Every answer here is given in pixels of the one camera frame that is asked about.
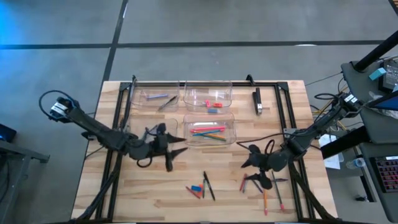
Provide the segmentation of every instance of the clear plastic bin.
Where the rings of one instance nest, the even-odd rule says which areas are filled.
[[[232,103],[232,83],[230,81],[186,82],[184,103],[189,111],[222,114],[229,112]]]
[[[155,134],[156,126],[160,123],[166,124],[166,133],[177,136],[178,122],[176,119],[142,118],[139,114],[132,114],[128,123],[130,133],[137,135],[139,139],[145,138],[146,142],[154,140],[153,136],[146,134],[146,128],[151,134]]]
[[[137,82],[131,103],[136,108],[149,108],[158,110],[160,106],[177,96],[161,111],[176,111],[180,97],[180,82],[167,82],[162,86],[147,86],[147,83]]]
[[[204,132],[217,131],[204,135]],[[234,115],[232,113],[219,115],[184,116],[184,138],[189,146],[223,146],[236,140]]]

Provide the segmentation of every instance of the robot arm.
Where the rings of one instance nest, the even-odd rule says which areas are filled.
[[[248,179],[257,179],[265,189],[272,187],[271,180],[265,176],[265,171],[270,169],[278,172],[288,163],[296,161],[307,153],[311,142],[321,136],[326,130],[343,118],[352,118],[361,111],[362,102],[349,93],[340,93],[334,96],[332,108],[327,114],[315,121],[307,129],[296,130],[280,146],[281,150],[262,154],[256,145],[250,145],[249,159],[242,167],[254,166],[260,169],[260,175],[249,176]]]
[[[66,97],[58,97],[55,104],[51,107],[50,113],[44,111],[41,101],[43,96],[47,93],[57,92],[65,95]],[[121,128],[110,129],[91,116],[88,116],[79,105],[77,100],[66,93],[58,90],[52,90],[44,93],[39,99],[40,109],[49,119],[62,123],[75,123],[81,128],[86,130],[82,136],[91,139],[90,136],[95,136],[99,143],[107,149],[121,153],[122,155],[129,154],[130,158],[140,161],[149,158],[150,162],[154,156],[165,156],[166,169],[171,171],[173,169],[172,160],[181,152],[186,150],[179,149],[169,152],[168,143],[181,142],[185,139],[177,138],[169,133],[166,133],[166,126],[164,123],[157,126],[154,140],[145,142],[145,139],[139,139],[133,133],[125,133]]]

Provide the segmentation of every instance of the wooden table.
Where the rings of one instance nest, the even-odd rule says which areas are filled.
[[[303,81],[288,81],[290,97],[298,128],[306,128],[313,123],[307,93]],[[120,82],[105,82],[97,108],[96,119],[111,127],[118,88]],[[256,116],[252,102],[254,87],[234,87],[230,112],[235,117],[237,141],[256,139],[274,133],[280,133],[280,121],[275,99],[275,91],[270,87],[261,87],[263,112]],[[131,126],[143,133],[147,122],[162,122],[164,119],[178,121],[177,136],[183,137],[183,118],[190,112],[183,102],[183,90],[180,90],[178,110],[173,113],[158,113],[154,110],[131,108]],[[282,142],[282,136],[274,137],[275,149]],[[267,140],[257,142],[264,149]],[[183,147],[177,143],[174,149]],[[90,142],[87,153],[99,148],[97,142]],[[166,172],[164,158],[154,158],[152,165],[141,169],[128,156],[123,158],[119,180],[118,196],[114,222],[292,222],[297,221],[292,186],[290,181],[278,184],[285,210],[279,208],[275,189],[268,190],[268,216],[264,215],[262,194],[253,183],[248,182],[245,194],[239,191],[244,173],[253,174],[254,167],[241,169],[249,152],[236,143],[227,148],[190,148],[180,154],[173,162],[174,170]],[[72,218],[78,217],[98,193],[103,175],[106,150],[89,157],[83,166],[80,184],[76,195]],[[337,216],[331,194],[322,154],[310,148],[304,157],[310,188],[320,203],[333,216]],[[216,201],[211,199],[207,190],[205,199],[197,199],[185,189],[185,186],[201,184],[203,171],[208,174]],[[275,173],[276,178],[290,178],[286,167]],[[110,190],[105,200],[108,207]],[[305,217],[307,209],[303,192],[300,198]]]

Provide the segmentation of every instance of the keyboard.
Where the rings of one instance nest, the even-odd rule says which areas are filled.
[[[382,191],[398,192],[398,156],[372,157],[370,161]]]

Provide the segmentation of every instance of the concrete floor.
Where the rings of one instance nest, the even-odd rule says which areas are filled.
[[[44,91],[63,90],[85,111],[94,112],[104,74],[109,80],[130,80],[132,74],[140,80],[241,80],[250,73],[258,80],[310,83],[339,72],[341,63],[358,60],[375,47],[354,45],[358,41],[335,45],[339,41],[382,40],[398,28],[388,0],[130,0],[119,43],[276,43],[117,49],[108,73],[105,67],[112,50],[73,44],[111,44],[121,6],[122,0],[0,0],[0,49],[14,44],[74,48],[0,50],[0,94],[5,96],[0,123],[18,131],[16,144],[51,154],[48,164],[31,164],[11,215],[13,223],[68,220],[78,187],[87,141],[76,125],[51,122],[40,112],[37,100]],[[280,43],[309,40],[330,42],[314,47]],[[340,78],[309,85],[311,104],[322,106],[324,102],[312,96],[336,93]],[[48,99],[44,106],[51,103]],[[379,203],[353,200],[364,193],[359,178],[330,182],[340,218],[389,223]]]

